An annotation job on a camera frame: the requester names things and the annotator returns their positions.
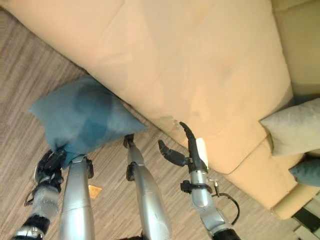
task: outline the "floor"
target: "floor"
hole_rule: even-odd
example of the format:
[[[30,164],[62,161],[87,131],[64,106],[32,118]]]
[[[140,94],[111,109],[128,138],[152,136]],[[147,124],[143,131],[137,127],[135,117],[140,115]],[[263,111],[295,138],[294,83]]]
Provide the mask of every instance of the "floor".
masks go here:
[[[27,30],[10,14],[2,11],[4,23],[1,38],[1,236],[9,239],[21,226],[31,207],[24,207],[27,193],[33,188],[33,172],[48,149],[41,123],[28,112],[34,101],[85,71],[60,55]],[[157,147],[163,139],[169,147],[186,151],[154,125],[132,110],[148,130],[136,136],[146,165],[158,183],[172,222],[175,240],[209,239],[202,223],[192,209],[189,197],[180,191],[180,182],[189,179],[188,170],[165,161]],[[91,185],[101,187],[100,195],[92,200],[96,240],[116,240],[141,232],[135,184],[127,182],[127,151],[122,140],[115,141],[89,155],[95,175]],[[243,240],[297,240],[293,219],[281,221],[236,186],[215,173],[220,189],[238,200],[241,215],[235,225]],[[230,219],[235,208],[225,199],[217,205]],[[47,240],[58,238],[59,219],[50,226]]]

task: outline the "wire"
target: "wire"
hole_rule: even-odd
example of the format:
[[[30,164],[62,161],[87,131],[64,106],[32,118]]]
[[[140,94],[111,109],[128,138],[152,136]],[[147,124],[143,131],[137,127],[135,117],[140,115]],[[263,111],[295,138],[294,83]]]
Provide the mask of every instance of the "wire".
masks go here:
[[[239,217],[240,217],[240,206],[239,206],[239,204],[237,203],[237,201],[232,197],[232,196],[230,196],[229,194],[227,194],[227,193],[219,193],[219,196],[225,196],[225,197],[227,197],[228,199],[230,199],[233,203],[234,203],[234,205],[236,206],[236,208],[237,208],[237,214],[236,214],[236,217],[235,217],[235,219],[233,220],[233,222],[231,223],[231,225],[235,225],[236,224],[236,222],[238,221],[238,219],[239,219]],[[211,197],[219,197],[218,196],[218,194],[214,194],[214,195],[211,195]]]

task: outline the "blue pillow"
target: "blue pillow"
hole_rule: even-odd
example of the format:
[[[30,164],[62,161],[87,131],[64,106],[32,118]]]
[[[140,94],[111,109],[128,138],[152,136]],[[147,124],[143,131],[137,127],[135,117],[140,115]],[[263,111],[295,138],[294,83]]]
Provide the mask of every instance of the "blue pillow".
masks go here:
[[[51,149],[66,151],[64,168],[79,155],[146,129],[117,96],[91,76],[40,98],[30,112],[41,120]]]
[[[302,161],[289,171],[298,183],[320,187],[320,159]]]

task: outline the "gray pillow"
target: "gray pillow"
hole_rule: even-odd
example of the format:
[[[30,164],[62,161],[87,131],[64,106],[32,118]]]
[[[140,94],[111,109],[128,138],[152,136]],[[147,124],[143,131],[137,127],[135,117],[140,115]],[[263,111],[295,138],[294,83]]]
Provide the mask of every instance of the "gray pillow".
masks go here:
[[[273,156],[320,148],[320,98],[276,112],[260,122],[271,134]]]
[[[41,120],[51,149],[67,152],[63,167],[78,155],[146,129],[117,96],[91,76],[40,98],[30,111]]]
[[[320,187],[320,158],[302,161],[289,171],[298,183]]]

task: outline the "small orange object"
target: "small orange object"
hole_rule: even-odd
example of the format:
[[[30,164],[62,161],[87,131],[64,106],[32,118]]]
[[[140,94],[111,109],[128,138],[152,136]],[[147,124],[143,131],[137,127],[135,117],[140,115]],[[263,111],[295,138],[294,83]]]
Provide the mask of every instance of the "small orange object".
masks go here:
[[[89,185],[89,194],[91,199],[96,199],[102,188],[97,186]]]

